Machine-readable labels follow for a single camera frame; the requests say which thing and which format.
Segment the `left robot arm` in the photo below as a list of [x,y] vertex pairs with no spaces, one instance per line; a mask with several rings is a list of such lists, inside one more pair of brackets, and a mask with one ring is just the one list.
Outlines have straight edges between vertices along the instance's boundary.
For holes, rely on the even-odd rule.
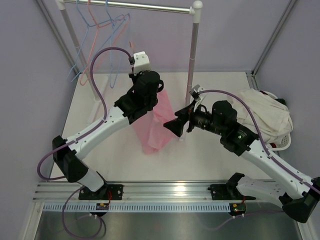
[[53,160],[67,181],[83,185],[97,200],[107,195],[108,184],[83,162],[84,158],[112,134],[152,111],[158,103],[157,94],[164,88],[160,75],[152,70],[131,74],[130,78],[133,86],[114,103],[107,116],[76,135],[66,139],[57,136],[52,141]]

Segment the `cream white t shirt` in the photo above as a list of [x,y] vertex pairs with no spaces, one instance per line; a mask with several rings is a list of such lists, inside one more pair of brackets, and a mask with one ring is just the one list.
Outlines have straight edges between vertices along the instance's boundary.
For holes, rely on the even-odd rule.
[[239,90],[236,96],[249,107],[265,144],[279,147],[293,131],[289,109],[271,96],[251,88]]

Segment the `green and white t shirt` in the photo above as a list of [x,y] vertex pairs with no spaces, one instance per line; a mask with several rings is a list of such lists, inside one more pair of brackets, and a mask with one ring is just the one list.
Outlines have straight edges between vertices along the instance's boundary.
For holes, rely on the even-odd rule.
[[283,98],[278,98],[277,101],[283,105],[287,105],[286,101]]

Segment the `pink t shirt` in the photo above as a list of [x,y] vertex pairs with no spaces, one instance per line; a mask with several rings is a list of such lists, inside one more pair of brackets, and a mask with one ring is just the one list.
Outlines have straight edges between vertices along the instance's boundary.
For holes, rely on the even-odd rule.
[[157,94],[158,103],[152,111],[140,117],[134,123],[133,127],[146,155],[160,151],[176,136],[167,128],[164,123],[175,118],[168,93],[164,89]]

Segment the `light blue hanger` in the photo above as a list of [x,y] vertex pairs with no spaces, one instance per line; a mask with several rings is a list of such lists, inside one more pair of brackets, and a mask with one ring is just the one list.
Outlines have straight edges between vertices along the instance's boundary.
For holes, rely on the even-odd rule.
[[[129,46],[130,14],[120,13],[114,16],[110,11],[109,0],[105,1],[105,12],[109,17],[107,23],[111,23],[111,33],[99,50],[104,47],[118,47],[126,50]],[[101,70],[103,65],[105,65],[108,74],[108,86],[111,89],[114,89],[116,86],[124,58],[125,55],[120,51],[115,49],[108,50],[98,58],[98,62],[95,64],[96,70]]]
[[[111,35],[109,36],[109,38],[106,40],[107,42],[109,41],[109,39],[113,40],[114,39],[114,33],[115,33],[115,23],[114,23],[114,20],[111,15],[109,14],[108,12],[108,8],[106,7],[105,10],[106,10],[106,13],[108,15],[108,19],[104,20],[104,21],[101,21],[101,22],[98,22],[95,18],[95,16],[93,15],[93,13],[91,12],[91,8],[90,8],[90,5],[91,5],[92,1],[91,0],[85,0],[84,2],[82,2],[81,0],[75,0],[74,1],[74,4],[75,4],[75,7],[76,7],[76,10],[77,10],[77,13],[79,14],[79,16],[81,17],[83,23],[85,24],[86,26],[86,31],[85,31],[85,34],[82,38],[82,41],[80,43],[79,46],[76,46],[75,49],[76,49],[76,57],[75,57],[75,64],[72,66],[72,68],[70,69],[70,72],[71,73],[71,70],[75,70],[76,69],[76,63],[78,61],[81,61],[81,60],[84,60],[84,63],[81,63],[82,64],[82,68],[79,70],[79,72],[75,75],[75,77],[71,80],[72,82],[75,81],[75,80],[78,80],[79,77],[82,76],[82,74],[86,74],[88,72],[88,62],[89,60],[91,59],[91,56],[93,54],[93,50],[95,48],[95,44],[96,44],[96,41],[97,41],[97,37],[99,35],[99,32],[100,32],[100,29],[104,28],[104,27],[107,27],[109,25],[111,25],[111,28],[112,28],[112,33]],[[88,20],[86,18],[86,16],[82,13],[81,11],[81,8],[80,8],[80,5],[84,5],[86,4],[86,7],[87,7],[87,12],[88,14],[90,15],[91,17],[91,20]],[[91,49],[90,49],[90,53],[88,55],[88,59],[85,58],[85,55],[83,53],[83,46],[84,44],[86,43],[86,40],[87,40],[87,37],[88,37],[88,34],[90,32],[91,29],[95,29],[96,30],[96,33],[95,33],[95,37],[94,37],[94,40],[92,42],[92,46],[91,46]]]

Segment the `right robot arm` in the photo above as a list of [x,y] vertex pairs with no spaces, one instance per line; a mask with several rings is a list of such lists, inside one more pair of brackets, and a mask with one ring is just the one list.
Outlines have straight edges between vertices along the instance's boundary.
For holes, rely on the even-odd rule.
[[225,149],[254,164],[274,181],[267,183],[235,173],[227,182],[227,195],[272,203],[293,220],[306,223],[320,201],[320,179],[302,173],[269,150],[256,133],[237,122],[237,111],[228,101],[215,102],[211,112],[202,111],[202,107],[193,101],[163,126],[178,137],[182,136],[185,124],[188,133],[200,128],[219,135]]

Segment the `pink hanger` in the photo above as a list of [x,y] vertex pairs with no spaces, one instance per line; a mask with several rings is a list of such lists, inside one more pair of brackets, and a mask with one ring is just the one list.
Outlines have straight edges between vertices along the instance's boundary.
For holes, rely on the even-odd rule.
[[135,45],[132,41],[129,41],[129,46],[130,46],[130,49],[135,52]]
[[[95,19],[98,21],[98,22],[102,22],[106,19],[108,19],[108,15],[106,13],[106,10],[105,10],[105,3],[103,4],[104,6],[104,13],[102,14],[102,16],[98,16],[97,14],[94,13],[94,11],[92,10],[92,6],[93,6],[93,1],[91,1],[91,4],[90,4],[90,9],[91,9],[91,12],[93,13]],[[88,19],[88,20],[91,20],[91,17],[89,15],[89,13],[86,13],[84,14],[85,17]],[[92,52],[92,55],[91,55],[91,59],[88,61],[88,71],[86,74],[82,74],[81,77],[78,78],[78,82],[81,86],[85,86],[88,82],[89,82],[89,79],[87,77],[87,74],[89,73],[89,70],[90,70],[90,64],[91,64],[91,61],[94,57],[94,55],[99,52],[99,48],[106,42],[106,40],[108,39],[108,37],[110,36],[110,33],[112,32],[112,28],[111,28],[111,25],[108,25],[104,28],[101,28],[100,31],[99,31],[99,34],[98,34],[98,37],[96,39],[96,43],[95,43],[95,46],[94,46],[94,50]],[[95,33],[96,35],[96,30],[94,28],[91,28],[88,35],[87,35],[87,39],[86,39],[86,42],[85,43],[88,43],[89,40],[88,40],[88,36],[90,33]]]

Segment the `dark red t shirt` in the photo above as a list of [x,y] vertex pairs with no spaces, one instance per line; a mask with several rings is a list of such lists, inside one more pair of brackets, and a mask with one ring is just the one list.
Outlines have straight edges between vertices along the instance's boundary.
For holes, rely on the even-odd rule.
[[[268,92],[268,91],[262,91],[262,90],[260,90],[260,92],[261,92],[262,94],[264,94],[264,95],[269,96],[270,98],[272,98],[272,99],[274,99],[274,100],[277,99],[277,97],[276,97],[273,93],[270,93],[270,92]],[[275,143],[274,140],[273,140],[273,141],[269,140],[268,144],[269,144],[273,149],[277,148],[277,145],[276,145],[276,143]]]

